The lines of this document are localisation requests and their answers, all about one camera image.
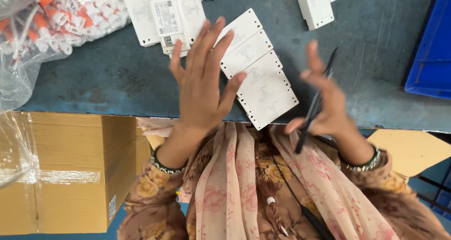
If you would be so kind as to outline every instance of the blue workbench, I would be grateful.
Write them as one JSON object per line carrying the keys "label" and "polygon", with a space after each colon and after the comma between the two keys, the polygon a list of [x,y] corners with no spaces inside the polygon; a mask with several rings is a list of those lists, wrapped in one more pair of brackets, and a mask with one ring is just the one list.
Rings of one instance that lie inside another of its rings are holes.
{"label": "blue workbench", "polygon": [[[232,21],[253,8],[284,65],[300,104],[277,120],[305,115],[313,90],[298,74],[306,68],[304,47],[319,39],[327,59],[341,55],[334,76],[347,94],[359,127],[451,132],[451,101],[406,93],[402,80],[431,0],[337,0],[335,21],[307,31],[297,0],[203,1],[206,16]],[[72,55],[42,65],[31,99],[20,110],[177,117],[178,88],[160,45],[144,48],[132,25],[75,48]],[[221,87],[226,82],[222,77]],[[238,104],[225,120],[247,121]]]}

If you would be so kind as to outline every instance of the bangle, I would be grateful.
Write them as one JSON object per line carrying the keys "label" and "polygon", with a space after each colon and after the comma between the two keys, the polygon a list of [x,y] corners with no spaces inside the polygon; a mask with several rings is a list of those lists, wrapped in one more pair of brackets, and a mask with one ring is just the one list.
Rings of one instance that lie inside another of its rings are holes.
{"label": "bangle", "polygon": [[155,152],[153,153],[153,156],[150,158],[150,162],[152,162],[152,164],[155,166],[155,168],[159,169],[160,171],[166,173],[166,174],[170,174],[170,175],[177,175],[177,174],[181,174],[184,170],[185,167],[181,168],[181,169],[170,169],[167,167],[164,167],[156,158],[156,152],[158,151],[158,149],[161,146],[157,147],[155,149]]}
{"label": "bangle", "polygon": [[367,162],[364,165],[360,165],[360,166],[350,165],[347,162],[345,162],[343,159],[341,159],[340,153],[338,154],[338,156],[340,157],[340,160],[346,169],[358,171],[358,172],[367,171],[367,170],[375,168],[378,165],[380,158],[381,158],[381,150],[377,149],[373,145],[371,145],[371,146],[374,149],[374,155],[371,158],[371,160],[369,160],[369,162]]}

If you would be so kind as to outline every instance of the wire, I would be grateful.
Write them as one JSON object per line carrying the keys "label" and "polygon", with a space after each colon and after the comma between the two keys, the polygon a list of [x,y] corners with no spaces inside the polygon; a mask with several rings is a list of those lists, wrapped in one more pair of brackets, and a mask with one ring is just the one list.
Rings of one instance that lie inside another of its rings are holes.
{"label": "wire", "polygon": [[274,159],[274,156],[271,155],[272,160],[274,161],[274,163],[276,164],[277,169],[280,172],[280,175],[282,176],[283,180],[285,181],[286,186],[288,187],[288,189],[290,190],[291,194],[293,195],[293,197],[296,199],[296,202],[299,204],[299,206],[301,207],[301,211],[302,214],[305,215],[305,217],[307,218],[307,220],[312,224],[312,226],[315,228],[316,231],[318,231],[319,235],[324,239],[324,240],[335,240],[334,236],[332,235],[332,233],[330,233],[330,231],[318,220],[318,218],[312,213],[312,211],[310,211],[308,208],[306,208],[305,206],[303,206],[301,204],[301,202],[299,202],[298,198],[296,197],[295,193],[293,192],[293,190],[291,189],[290,185],[288,184],[288,182],[285,179],[285,176],[283,175],[282,171],[279,168],[279,164],[277,164],[276,160]]}

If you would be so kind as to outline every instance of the hair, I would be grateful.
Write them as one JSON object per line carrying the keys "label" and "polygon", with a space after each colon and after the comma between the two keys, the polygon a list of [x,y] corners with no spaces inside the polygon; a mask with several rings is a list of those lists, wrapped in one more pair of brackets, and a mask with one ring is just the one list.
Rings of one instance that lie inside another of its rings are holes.
{"label": "hair", "polygon": [[[257,182],[257,188],[259,189],[260,193],[262,194],[265,202],[267,204],[267,200],[269,197],[276,198],[276,186],[270,179],[265,179],[265,169],[263,169],[258,161],[260,160],[259,154],[258,154],[258,145],[259,142],[255,140],[254,143],[254,151],[255,151],[255,159],[256,159],[256,166],[255,166],[255,173],[256,173],[256,182]],[[276,203],[271,202],[268,204],[268,207],[271,209],[274,219],[276,220],[276,225],[279,229],[279,233],[283,234],[284,230],[282,230],[283,226],[282,219],[280,218],[279,211],[277,210]]]}

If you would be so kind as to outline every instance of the blue crate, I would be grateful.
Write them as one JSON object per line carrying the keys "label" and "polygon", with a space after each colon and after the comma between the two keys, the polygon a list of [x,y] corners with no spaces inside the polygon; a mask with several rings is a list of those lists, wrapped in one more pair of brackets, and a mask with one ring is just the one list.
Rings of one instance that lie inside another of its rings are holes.
{"label": "blue crate", "polygon": [[451,0],[436,0],[404,89],[451,99]]}

